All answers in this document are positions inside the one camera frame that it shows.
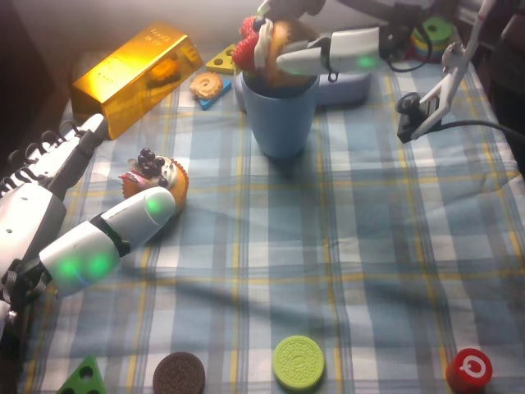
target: red round object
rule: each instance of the red round object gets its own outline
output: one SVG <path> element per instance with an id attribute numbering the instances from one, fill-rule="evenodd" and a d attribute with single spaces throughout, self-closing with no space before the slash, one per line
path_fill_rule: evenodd
<path id="1" fill-rule="evenodd" d="M 478 349 L 463 349 L 446 369 L 446 380 L 457 393 L 479 392 L 491 378 L 491 361 Z"/>

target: gold bar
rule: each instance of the gold bar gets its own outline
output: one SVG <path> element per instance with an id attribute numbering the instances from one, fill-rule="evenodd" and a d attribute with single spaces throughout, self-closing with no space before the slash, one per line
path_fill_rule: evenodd
<path id="1" fill-rule="evenodd" d="M 154 23 L 73 83 L 73 113 L 102 113 L 114 140 L 202 65 L 187 35 Z"/>

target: cupcake with blackberries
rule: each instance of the cupcake with blackberries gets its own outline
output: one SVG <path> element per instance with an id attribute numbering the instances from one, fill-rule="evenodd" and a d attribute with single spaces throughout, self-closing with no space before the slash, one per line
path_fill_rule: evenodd
<path id="1" fill-rule="evenodd" d="M 128 160 L 130 170 L 119 176 L 122 179 L 124 198 L 155 186 L 168 189 L 176 202 L 176 214 L 185 205 L 189 178 L 185 169 L 172 158 L 157 156 L 148 148 L 140 151 L 137 159 Z"/>

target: hole in triangle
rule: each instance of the hole in triangle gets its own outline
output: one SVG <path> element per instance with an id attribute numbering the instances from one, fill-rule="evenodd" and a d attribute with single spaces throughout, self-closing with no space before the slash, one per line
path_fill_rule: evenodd
<path id="1" fill-rule="evenodd" d="M 79 371 L 80 378 L 84 381 L 91 380 L 93 377 L 93 369 L 91 367 L 82 367 L 82 369 Z"/>

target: tablecloth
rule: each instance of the tablecloth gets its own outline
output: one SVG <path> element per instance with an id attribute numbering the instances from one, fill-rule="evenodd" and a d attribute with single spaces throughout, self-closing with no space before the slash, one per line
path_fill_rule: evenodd
<path id="1" fill-rule="evenodd" d="M 278 393 L 272 350 L 294 334 L 322 348 L 320 393 L 449 393 L 465 347 L 491 359 L 487 393 L 525 392 L 525 187 L 504 137 L 396 137 L 396 101 L 441 77 L 375 73 L 363 105 L 318 109 L 287 164 L 261 155 L 233 91 L 202 111 L 185 81 L 98 148 L 62 231 L 122 201 L 143 147 L 187 168 L 184 212 L 99 284 L 38 301 L 20 392 L 54 393 L 94 355 L 108 393 L 152 393 L 188 351 L 207 394 Z M 495 119 L 471 68 L 445 121 L 473 118 Z"/>

